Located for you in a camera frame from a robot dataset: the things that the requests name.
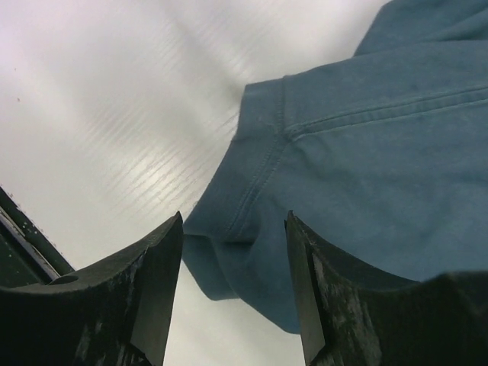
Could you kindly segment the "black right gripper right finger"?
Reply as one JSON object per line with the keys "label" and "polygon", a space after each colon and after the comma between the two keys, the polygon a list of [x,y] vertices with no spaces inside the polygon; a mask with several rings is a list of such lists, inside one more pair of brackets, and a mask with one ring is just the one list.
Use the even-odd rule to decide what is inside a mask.
{"label": "black right gripper right finger", "polygon": [[423,282],[382,271],[289,214],[287,250],[308,365],[485,365],[487,274]]}

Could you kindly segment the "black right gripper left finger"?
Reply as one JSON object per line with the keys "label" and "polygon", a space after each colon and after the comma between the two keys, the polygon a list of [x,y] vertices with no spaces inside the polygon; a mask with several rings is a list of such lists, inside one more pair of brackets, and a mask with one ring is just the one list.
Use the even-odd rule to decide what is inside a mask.
{"label": "black right gripper left finger", "polygon": [[3,365],[161,365],[182,218],[49,284],[1,290]]}

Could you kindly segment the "grey-blue t shirt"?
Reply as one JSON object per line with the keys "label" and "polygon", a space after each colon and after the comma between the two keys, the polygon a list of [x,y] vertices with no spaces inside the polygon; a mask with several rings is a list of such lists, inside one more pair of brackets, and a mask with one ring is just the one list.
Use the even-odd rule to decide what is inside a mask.
{"label": "grey-blue t shirt", "polygon": [[352,58],[246,86],[183,259],[297,333],[289,211],[404,278],[487,267],[485,1],[388,2]]}

